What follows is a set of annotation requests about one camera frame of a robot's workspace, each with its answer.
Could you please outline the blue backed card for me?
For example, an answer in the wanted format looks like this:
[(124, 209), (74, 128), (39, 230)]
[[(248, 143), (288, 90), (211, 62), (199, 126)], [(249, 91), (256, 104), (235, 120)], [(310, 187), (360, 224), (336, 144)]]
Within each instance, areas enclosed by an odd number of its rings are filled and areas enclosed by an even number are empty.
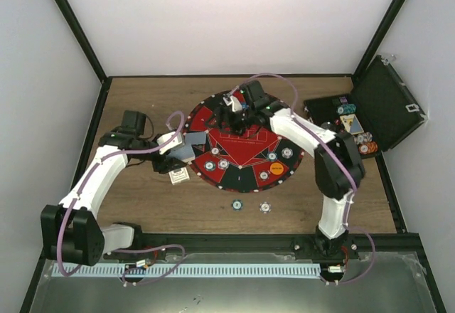
[(207, 140), (205, 132), (190, 132), (185, 135), (185, 143), (189, 145), (204, 145)]

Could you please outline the teal poker chip stack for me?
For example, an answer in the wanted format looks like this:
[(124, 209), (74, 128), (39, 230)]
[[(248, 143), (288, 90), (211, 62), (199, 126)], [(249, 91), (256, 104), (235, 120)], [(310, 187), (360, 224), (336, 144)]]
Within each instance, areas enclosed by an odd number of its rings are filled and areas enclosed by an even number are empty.
[(214, 171), (216, 169), (217, 165), (213, 161), (207, 161), (204, 163), (204, 168), (206, 171)]

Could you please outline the brown poker chip stack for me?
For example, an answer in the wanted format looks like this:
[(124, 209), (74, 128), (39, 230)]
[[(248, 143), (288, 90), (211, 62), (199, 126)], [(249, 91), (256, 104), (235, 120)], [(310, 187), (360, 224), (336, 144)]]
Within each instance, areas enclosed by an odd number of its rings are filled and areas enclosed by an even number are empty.
[(219, 155), (220, 153), (220, 150), (217, 148), (217, 147), (213, 147), (211, 150), (210, 150), (211, 154), (213, 155)]

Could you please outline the teal chip stack mat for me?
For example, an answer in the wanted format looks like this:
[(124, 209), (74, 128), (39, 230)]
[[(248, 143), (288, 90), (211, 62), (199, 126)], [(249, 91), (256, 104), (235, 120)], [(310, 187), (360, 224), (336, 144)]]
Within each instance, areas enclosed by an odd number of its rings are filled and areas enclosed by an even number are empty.
[(277, 160), (277, 154), (274, 152), (269, 152), (267, 154), (267, 159), (270, 161), (275, 161), (275, 160)]

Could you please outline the white chip stack mat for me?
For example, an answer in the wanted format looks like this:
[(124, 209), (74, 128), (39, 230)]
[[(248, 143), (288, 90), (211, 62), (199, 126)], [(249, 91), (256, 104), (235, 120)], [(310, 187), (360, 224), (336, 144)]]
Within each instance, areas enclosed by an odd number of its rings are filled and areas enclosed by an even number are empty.
[(290, 159), (291, 157), (293, 157), (294, 155), (294, 152), (292, 149), (286, 147), (286, 148), (283, 148), (282, 150), (282, 157), (285, 158), (285, 159)]

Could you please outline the blue backed card deck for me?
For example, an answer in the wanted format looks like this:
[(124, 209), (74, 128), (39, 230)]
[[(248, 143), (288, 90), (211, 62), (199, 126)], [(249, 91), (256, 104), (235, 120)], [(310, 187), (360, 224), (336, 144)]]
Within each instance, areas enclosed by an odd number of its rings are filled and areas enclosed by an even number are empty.
[(191, 144), (185, 144), (178, 149), (170, 151), (169, 156), (185, 163), (189, 163), (196, 158)]

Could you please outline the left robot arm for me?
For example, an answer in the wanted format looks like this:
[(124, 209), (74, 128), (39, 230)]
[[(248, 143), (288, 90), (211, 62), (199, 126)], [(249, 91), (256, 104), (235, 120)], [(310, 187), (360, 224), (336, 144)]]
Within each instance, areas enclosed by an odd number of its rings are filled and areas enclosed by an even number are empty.
[(186, 121), (178, 110), (177, 128), (153, 139), (144, 138), (147, 116), (127, 110), (121, 124), (104, 133), (84, 174), (57, 205), (47, 205), (41, 212), (43, 252), (57, 262), (64, 276), (71, 273), (65, 263), (93, 266), (107, 253), (124, 253), (139, 258), (145, 250), (141, 228), (133, 223), (113, 223), (100, 227), (99, 209), (115, 179), (131, 159), (165, 161), (170, 149), (183, 145), (181, 131)]

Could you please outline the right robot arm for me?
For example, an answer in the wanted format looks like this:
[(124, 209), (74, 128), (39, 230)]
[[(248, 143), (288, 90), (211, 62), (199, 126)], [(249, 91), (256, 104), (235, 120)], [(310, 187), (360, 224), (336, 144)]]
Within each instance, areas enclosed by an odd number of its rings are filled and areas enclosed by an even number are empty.
[(323, 194), (321, 218), (314, 244), (324, 258), (341, 250), (348, 236), (348, 217), (356, 191), (365, 176), (360, 152), (348, 132), (324, 129), (295, 113), (292, 106), (268, 95), (257, 80), (224, 94), (206, 127), (242, 136), (252, 125), (264, 127), (302, 148), (314, 159), (315, 179)]

